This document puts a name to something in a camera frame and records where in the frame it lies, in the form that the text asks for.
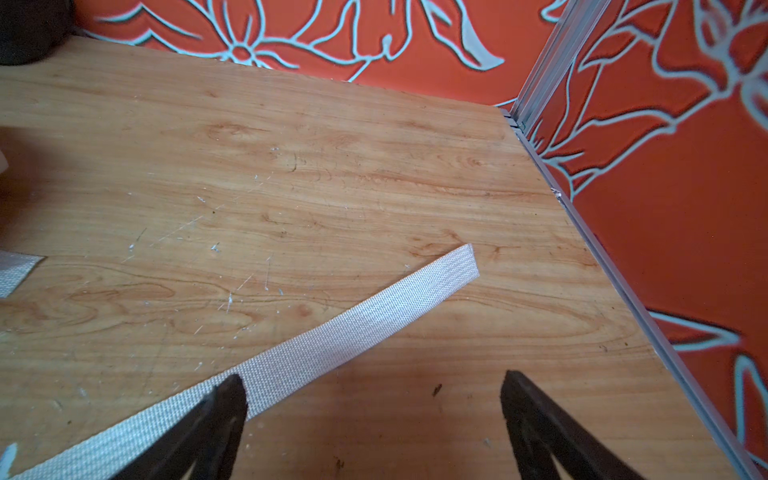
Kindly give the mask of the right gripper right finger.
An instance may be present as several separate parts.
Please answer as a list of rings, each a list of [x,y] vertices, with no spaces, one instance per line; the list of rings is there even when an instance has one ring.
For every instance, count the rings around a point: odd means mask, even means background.
[[[558,466],[573,479],[641,477],[522,372],[506,372],[500,402],[521,478],[558,479]]]

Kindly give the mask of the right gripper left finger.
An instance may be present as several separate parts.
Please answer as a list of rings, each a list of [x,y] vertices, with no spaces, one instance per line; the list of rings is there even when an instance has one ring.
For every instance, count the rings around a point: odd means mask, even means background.
[[[228,376],[116,479],[229,479],[248,405],[241,377]]]

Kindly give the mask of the black plastic case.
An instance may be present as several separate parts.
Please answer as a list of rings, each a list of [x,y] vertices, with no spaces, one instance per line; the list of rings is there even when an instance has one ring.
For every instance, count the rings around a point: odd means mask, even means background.
[[[49,55],[73,32],[70,0],[2,0],[1,65],[23,65]]]

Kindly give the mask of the white student backpack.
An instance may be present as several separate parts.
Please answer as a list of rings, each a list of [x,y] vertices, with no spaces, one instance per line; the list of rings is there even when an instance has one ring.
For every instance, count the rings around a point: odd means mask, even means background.
[[[246,421],[388,339],[479,275],[462,245],[335,318],[160,401],[20,473],[22,479],[116,479],[228,376],[241,377]]]

